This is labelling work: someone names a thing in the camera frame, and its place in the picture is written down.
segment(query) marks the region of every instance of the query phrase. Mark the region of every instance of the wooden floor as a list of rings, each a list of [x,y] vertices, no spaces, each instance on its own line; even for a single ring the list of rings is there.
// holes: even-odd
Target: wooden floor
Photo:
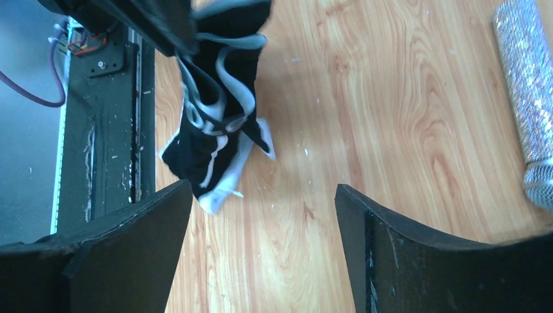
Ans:
[[[468,239],[549,229],[520,186],[491,26],[501,2],[275,0],[256,86],[278,160],[254,149],[245,198],[219,215],[194,204],[168,312],[353,312],[339,183]],[[553,2],[539,4],[551,35]],[[158,149],[179,121],[179,84],[157,55]],[[174,180],[160,162],[158,188]]]

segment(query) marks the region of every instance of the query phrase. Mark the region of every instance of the garment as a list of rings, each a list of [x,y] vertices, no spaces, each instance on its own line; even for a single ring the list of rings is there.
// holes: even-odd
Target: garment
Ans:
[[[174,175],[191,182],[194,196],[210,214],[236,193],[254,143],[276,158],[269,126],[257,118],[254,88],[267,42],[258,31],[270,12],[270,0],[211,3],[194,13],[198,54],[179,58],[181,126],[161,158]]]

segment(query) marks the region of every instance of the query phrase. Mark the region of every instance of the glittery silver tube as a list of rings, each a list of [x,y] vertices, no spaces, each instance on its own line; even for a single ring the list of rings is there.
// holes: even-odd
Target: glittery silver tube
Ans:
[[[509,0],[494,13],[494,30],[524,161],[524,190],[553,209],[553,61],[535,0]]]

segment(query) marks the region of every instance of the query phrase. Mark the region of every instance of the folded cloth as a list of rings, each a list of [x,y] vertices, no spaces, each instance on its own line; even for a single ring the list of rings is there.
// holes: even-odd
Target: folded cloth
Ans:
[[[162,160],[188,179],[202,209],[215,214],[238,185],[253,143],[276,158],[269,126],[257,118],[254,82],[267,39],[258,31],[270,0],[219,0],[195,12],[200,51],[180,57],[181,126]]]

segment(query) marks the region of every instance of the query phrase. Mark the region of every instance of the wood grain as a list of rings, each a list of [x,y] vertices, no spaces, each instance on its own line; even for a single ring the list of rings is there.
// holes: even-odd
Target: wood grain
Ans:
[[[194,204],[168,312],[353,312],[333,198],[347,183],[447,233],[497,243],[543,233],[491,26],[501,0],[277,0],[263,33],[259,149],[222,212]],[[539,1],[542,16],[551,1]],[[543,18],[548,34],[552,19]],[[181,110],[157,55],[157,148]],[[158,162],[157,187],[175,177]]]

